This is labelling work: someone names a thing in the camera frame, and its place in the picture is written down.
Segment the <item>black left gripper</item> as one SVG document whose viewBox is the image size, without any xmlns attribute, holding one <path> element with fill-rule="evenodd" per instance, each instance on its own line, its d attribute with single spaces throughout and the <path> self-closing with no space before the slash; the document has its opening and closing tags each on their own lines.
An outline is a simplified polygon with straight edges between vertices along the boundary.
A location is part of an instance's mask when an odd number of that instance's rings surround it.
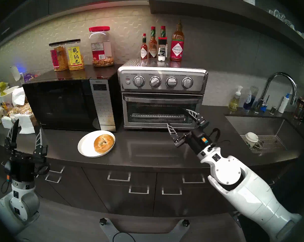
<svg viewBox="0 0 304 242">
<path fill-rule="evenodd" d="M 5 173 L 7 181 L 15 180 L 17 182 L 33 182 L 38 175 L 47 174 L 47 152 L 48 145 L 43 143 L 43 130 L 41 127 L 35 128 L 35 149 L 32 155 L 19 152 L 17 148 L 16 138 L 18 134 L 19 120 L 8 132 L 5 138 L 4 147 L 10 158 L 5 164 Z"/>
</svg>

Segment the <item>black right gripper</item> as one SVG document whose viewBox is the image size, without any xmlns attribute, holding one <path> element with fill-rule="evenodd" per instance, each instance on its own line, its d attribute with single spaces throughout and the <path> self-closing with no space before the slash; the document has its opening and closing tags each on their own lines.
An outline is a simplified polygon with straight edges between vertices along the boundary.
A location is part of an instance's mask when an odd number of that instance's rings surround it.
<svg viewBox="0 0 304 242">
<path fill-rule="evenodd" d="M 209 125 L 209 121 L 207 121 L 200 113 L 193 110 L 184 109 L 184 111 L 196 123 L 196 128 L 182 136 L 179 136 L 169 123 L 167 123 L 167 129 L 175 146 L 188 144 L 193 152 L 198 155 L 202 150 L 213 143 L 213 140 L 204 131 L 205 127 Z"/>
</svg>

